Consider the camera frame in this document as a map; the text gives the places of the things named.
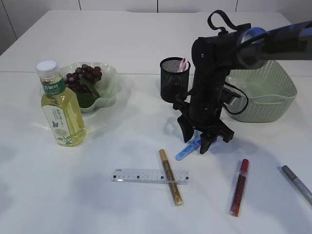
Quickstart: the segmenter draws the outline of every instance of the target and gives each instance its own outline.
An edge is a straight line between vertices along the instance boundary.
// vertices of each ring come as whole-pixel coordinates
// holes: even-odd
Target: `transparent ruler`
[[[140,169],[114,169],[112,181],[115,182],[138,182],[138,183],[177,183],[187,184],[189,173],[187,171],[173,170],[175,180],[167,180],[163,170],[140,170]]]

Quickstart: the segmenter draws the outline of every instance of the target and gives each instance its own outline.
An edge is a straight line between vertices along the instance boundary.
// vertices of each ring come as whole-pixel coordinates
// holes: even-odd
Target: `marker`
[[[249,161],[244,159],[242,165],[240,166],[239,176],[236,184],[236,189],[234,193],[234,198],[230,210],[230,215],[238,217],[240,202],[242,200],[244,186],[246,181],[246,175],[248,170]]]
[[[189,155],[191,152],[197,150],[200,147],[201,140],[194,140],[188,146],[186,146],[180,153],[178,153],[175,158],[180,161]]]
[[[164,167],[164,171],[168,180],[175,180],[174,174],[171,170],[167,155],[163,149],[159,151],[160,159],[162,162],[162,166]],[[180,196],[179,189],[177,188],[176,183],[168,183],[169,188],[174,199],[175,205],[179,206],[183,204],[182,198]]]
[[[304,196],[304,198],[312,205],[312,193],[311,191],[302,183],[302,181],[292,172],[288,166],[282,167],[283,172],[291,180],[291,182],[297,187],[299,192]]]

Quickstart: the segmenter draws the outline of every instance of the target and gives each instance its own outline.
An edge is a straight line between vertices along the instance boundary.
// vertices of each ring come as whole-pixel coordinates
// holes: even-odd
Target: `red marker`
[[[238,180],[236,184],[234,198],[233,198],[233,202],[232,202],[232,206],[230,210],[230,215],[233,215],[235,217],[238,217],[238,213],[239,213],[240,202],[242,200],[242,196],[244,192],[248,164],[249,164],[249,161],[247,159],[244,159],[240,167],[240,172],[239,172],[239,176],[238,176]]]

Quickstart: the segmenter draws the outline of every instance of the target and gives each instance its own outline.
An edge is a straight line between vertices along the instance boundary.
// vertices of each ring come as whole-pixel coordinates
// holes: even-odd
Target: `green bottle label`
[[[64,92],[66,89],[65,82],[63,79],[60,79],[58,82],[54,84],[41,82],[43,86],[44,93],[48,96],[58,95]]]

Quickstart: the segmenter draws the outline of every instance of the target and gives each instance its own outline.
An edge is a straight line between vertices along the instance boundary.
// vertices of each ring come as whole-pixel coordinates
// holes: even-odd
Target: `white bottle cap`
[[[37,74],[39,78],[52,79],[55,78],[59,73],[59,65],[53,60],[46,60],[37,64]]]

